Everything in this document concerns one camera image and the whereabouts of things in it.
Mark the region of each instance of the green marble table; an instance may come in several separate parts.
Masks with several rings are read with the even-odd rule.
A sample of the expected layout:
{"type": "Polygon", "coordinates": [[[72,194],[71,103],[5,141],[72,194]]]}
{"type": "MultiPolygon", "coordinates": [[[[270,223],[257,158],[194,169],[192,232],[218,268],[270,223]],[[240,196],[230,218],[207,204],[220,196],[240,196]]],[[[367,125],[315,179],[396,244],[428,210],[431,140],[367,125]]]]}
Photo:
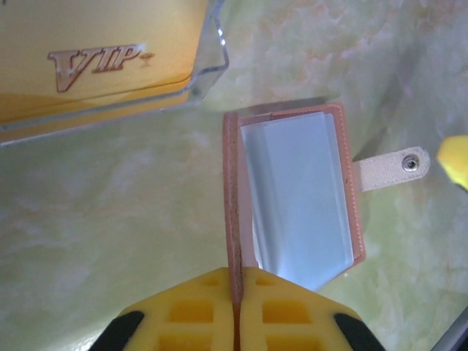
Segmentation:
{"type": "MultiPolygon", "coordinates": [[[[228,1],[231,66],[202,105],[0,150],[3,350],[87,350],[126,305],[227,264],[222,111],[328,97],[354,155],[468,133],[464,0],[228,1]]],[[[434,162],[366,193],[368,257],[320,292],[388,350],[430,350],[468,305],[468,196],[434,162]]]]}

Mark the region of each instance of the yellow object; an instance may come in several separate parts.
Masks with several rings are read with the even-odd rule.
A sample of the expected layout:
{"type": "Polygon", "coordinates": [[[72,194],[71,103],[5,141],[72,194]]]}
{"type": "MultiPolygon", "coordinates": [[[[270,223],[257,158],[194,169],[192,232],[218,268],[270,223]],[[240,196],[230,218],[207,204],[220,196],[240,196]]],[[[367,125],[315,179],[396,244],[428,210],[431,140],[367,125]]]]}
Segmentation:
{"type": "MultiPolygon", "coordinates": [[[[136,303],[90,351],[233,351],[229,284],[220,268],[136,303]]],[[[244,269],[240,325],[242,351],[383,350],[353,310],[259,268],[244,269]]]]}
{"type": "Polygon", "coordinates": [[[445,139],[437,159],[450,180],[468,191],[468,135],[445,139]]]}
{"type": "MultiPolygon", "coordinates": [[[[186,87],[207,5],[208,0],[6,1],[0,5],[0,124],[186,87]]],[[[96,113],[68,124],[105,121],[185,99],[96,113]]],[[[68,126],[49,124],[45,132],[63,127],[68,126]]],[[[24,136],[43,132],[30,129],[24,136]]]]}

